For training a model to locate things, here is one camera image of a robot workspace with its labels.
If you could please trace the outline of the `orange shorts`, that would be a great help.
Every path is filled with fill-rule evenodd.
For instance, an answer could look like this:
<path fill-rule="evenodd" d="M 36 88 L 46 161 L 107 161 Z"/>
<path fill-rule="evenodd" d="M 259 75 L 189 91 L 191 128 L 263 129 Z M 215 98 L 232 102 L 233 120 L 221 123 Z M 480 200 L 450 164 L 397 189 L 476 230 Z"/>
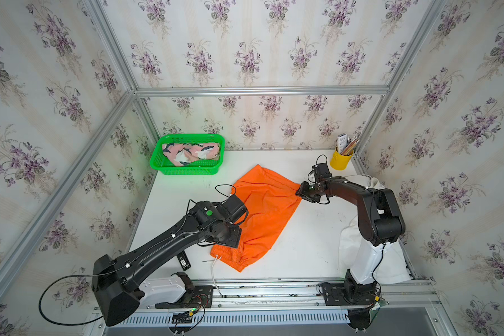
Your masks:
<path fill-rule="evenodd" d="M 300 185 L 256 165 L 234 184 L 249 210 L 236 249 L 216 245 L 210 255 L 238 272 L 259 261 L 274 246 L 301 203 Z"/>

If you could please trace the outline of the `pink shark print shorts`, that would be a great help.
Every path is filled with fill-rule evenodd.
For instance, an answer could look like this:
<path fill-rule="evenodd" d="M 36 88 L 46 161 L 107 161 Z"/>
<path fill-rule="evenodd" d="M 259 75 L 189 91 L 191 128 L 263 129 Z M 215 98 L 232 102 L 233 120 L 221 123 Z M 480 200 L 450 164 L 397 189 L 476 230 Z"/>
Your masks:
<path fill-rule="evenodd" d="M 174 166 L 183 167 L 200 160 L 218 160 L 221 146 L 218 143 L 162 145 L 162 153 Z"/>

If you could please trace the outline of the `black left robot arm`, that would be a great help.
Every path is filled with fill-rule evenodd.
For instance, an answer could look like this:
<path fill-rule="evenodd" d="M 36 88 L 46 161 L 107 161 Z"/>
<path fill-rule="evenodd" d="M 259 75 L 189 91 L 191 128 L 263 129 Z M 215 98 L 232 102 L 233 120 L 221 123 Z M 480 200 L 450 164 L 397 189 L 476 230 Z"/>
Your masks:
<path fill-rule="evenodd" d="M 249 210 L 236 194 L 222 202 L 189 200 L 184 216 L 162 234 L 117 258 L 97 259 L 89 276 L 100 318 L 107 326 L 115 326 L 135 313 L 149 296 L 158 294 L 144 282 L 187 248 L 207 242 L 236 249 L 248 216 Z"/>

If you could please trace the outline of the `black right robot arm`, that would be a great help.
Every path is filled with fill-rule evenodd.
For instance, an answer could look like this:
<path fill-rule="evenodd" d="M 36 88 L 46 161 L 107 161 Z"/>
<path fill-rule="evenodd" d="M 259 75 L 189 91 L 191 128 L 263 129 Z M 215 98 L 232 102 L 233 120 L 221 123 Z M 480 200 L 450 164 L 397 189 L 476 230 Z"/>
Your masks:
<path fill-rule="evenodd" d="M 343 297 L 351 304 L 367 295 L 382 294 L 375 272 L 384 260 L 387 249 L 405 233 L 405 222 L 392 190 L 361 186 L 343 176 L 333 176 L 328 164 L 312 166 L 313 182 L 304 181 L 295 195 L 310 203 L 326 203 L 338 197 L 357 207 L 357 227 L 363 238 L 355 263 L 344 278 Z"/>

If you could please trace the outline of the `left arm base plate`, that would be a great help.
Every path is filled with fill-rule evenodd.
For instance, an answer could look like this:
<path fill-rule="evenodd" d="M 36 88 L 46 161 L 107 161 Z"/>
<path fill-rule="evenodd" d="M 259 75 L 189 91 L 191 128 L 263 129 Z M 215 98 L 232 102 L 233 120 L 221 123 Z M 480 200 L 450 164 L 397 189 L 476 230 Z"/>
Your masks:
<path fill-rule="evenodd" d="M 159 302 L 156 309 L 188 308 L 202 304 L 205 308 L 211 308 L 213 302 L 214 286 L 194 285 L 185 272 L 176 272 L 172 277 L 177 277 L 183 283 L 184 292 L 174 302 Z"/>

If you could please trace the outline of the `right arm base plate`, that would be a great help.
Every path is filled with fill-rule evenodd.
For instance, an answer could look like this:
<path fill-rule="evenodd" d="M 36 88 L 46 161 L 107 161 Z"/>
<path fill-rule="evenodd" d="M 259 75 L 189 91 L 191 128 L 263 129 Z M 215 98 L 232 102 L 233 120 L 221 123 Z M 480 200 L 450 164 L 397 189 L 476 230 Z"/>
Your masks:
<path fill-rule="evenodd" d="M 370 306 L 381 296 L 377 282 L 361 285 L 350 280 L 343 283 L 323 282 L 319 284 L 319 292 L 326 306 Z"/>

